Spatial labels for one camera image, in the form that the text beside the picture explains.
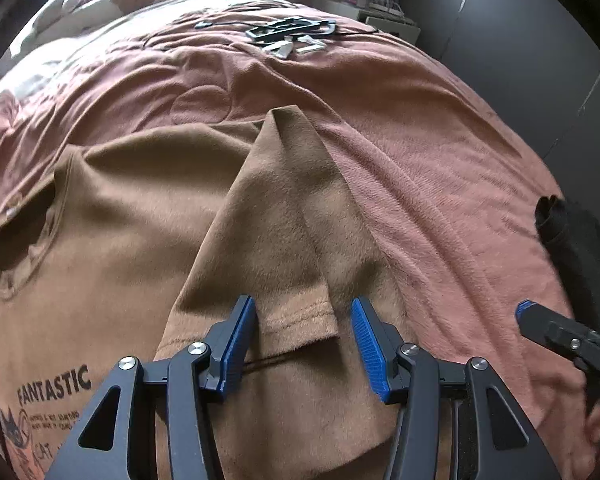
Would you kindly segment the rust pink bed blanket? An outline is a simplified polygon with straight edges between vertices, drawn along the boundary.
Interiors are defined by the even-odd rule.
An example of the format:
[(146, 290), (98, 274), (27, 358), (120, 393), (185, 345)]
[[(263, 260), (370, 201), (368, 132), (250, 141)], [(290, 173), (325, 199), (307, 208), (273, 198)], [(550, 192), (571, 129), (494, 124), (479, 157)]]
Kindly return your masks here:
[(32, 96), (0, 90), (0, 226), (68, 148), (145, 131), (260, 122), (293, 106), (340, 169), (389, 261), (413, 338), (440, 359), (484, 356), (539, 431), (559, 473), (600, 460), (600, 408), (582, 374), (520, 336), (516, 303), (570, 307), (533, 213), (559, 188), (491, 107), (424, 52), (354, 21), (313, 53), (276, 58), (251, 25), (277, 0), (140, 12), (98, 35)]

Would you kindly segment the black folded garment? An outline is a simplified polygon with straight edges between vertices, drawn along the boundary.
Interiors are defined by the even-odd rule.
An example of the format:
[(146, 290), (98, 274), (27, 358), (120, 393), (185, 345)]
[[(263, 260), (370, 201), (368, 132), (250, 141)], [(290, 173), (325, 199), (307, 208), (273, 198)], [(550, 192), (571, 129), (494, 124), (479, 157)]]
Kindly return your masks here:
[(538, 200), (534, 224), (574, 318), (600, 333), (600, 222), (578, 203), (551, 195)]

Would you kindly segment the white bedside cabinet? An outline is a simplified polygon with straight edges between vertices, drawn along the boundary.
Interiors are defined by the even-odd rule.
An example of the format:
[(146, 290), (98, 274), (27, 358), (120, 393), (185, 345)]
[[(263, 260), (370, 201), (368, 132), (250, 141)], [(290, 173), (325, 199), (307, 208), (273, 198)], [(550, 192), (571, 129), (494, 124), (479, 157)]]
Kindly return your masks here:
[(374, 9), (362, 9), (336, 0), (313, 0), (313, 6), (330, 14), (337, 14), (373, 26), (409, 44), (417, 44), (420, 35), (420, 28), (405, 16), (397, 16), (390, 12)]

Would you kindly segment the brown printed t-shirt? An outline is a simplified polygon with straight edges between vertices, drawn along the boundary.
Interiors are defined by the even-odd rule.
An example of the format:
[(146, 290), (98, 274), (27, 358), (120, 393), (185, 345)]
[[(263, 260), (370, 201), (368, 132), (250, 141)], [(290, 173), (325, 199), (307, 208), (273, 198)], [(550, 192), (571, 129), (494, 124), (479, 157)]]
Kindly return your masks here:
[(238, 296), (259, 328), (212, 412), (230, 479), (378, 479), (396, 412), (372, 393), (350, 304), (415, 333), (309, 119), (163, 127), (68, 148), (0, 226), (0, 450), (45, 476), (122, 356), (157, 361)]

